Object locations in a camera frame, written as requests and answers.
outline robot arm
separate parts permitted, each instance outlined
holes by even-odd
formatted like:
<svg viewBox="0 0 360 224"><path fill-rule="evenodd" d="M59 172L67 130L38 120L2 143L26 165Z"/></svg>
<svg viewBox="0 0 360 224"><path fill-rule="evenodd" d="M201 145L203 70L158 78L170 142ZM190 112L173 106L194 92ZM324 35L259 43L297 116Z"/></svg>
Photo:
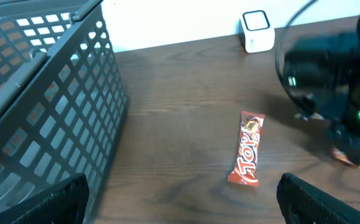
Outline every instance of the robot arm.
<svg viewBox="0 0 360 224"><path fill-rule="evenodd" d="M360 166L360 18L356 32L299 40L280 78L302 117L330 120L328 137Z"/></svg>

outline white wall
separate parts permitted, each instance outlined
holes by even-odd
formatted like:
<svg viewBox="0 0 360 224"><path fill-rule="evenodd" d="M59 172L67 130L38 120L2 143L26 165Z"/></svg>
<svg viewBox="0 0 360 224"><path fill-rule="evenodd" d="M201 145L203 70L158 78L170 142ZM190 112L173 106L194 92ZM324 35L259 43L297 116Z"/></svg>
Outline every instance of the white wall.
<svg viewBox="0 0 360 224"><path fill-rule="evenodd" d="M113 50L142 49L235 34L239 16L262 9L283 27L308 0L104 0ZM356 16L360 0L319 0L295 24Z"/></svg>

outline white cube device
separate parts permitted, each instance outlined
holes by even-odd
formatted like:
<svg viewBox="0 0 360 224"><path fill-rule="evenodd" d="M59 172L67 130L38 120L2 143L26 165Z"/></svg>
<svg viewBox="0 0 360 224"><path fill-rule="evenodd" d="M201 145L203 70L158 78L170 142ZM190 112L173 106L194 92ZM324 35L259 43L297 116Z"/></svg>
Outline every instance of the white cube device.
<svg viewBox="0 0 360 224"><path fill-rule="evenodd" d="M247 53L262 52L273 48L275 30L263 10L245 12L240 21L239 37Z"/></svg>

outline dark wood surface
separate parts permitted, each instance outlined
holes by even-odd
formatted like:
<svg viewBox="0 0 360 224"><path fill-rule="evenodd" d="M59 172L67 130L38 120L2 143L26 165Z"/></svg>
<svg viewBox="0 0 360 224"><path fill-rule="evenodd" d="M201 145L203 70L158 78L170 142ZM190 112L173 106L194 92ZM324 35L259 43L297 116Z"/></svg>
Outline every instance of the dark wood surface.
<svg viewBox="0 0 360 224"><path fill-rule="evenodd" d="M284 50L300 36L355 24L293 27ZM360 170L329 156L325 123L293 119L273 50L248 55L232 35L117 59L131 104L96 223L284 223L276 200L284 172L360 210ZM226 180L242 110L266 115L256 189Z"/></svg>

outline candy bar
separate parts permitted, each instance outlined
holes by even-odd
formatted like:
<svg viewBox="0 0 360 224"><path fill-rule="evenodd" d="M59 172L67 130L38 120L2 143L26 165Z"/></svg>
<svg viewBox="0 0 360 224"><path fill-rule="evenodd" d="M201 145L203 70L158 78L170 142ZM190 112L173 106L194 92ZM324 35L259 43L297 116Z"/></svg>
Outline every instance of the candy bar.
<svg viewBox="0 0 360 224"><path fill-rule="evenodd" d="M263 114L242 111L238 153L235 168L228 175L229 182L254 187L259 186L259 180L256 178L256 168L263 122Z"/></svg>

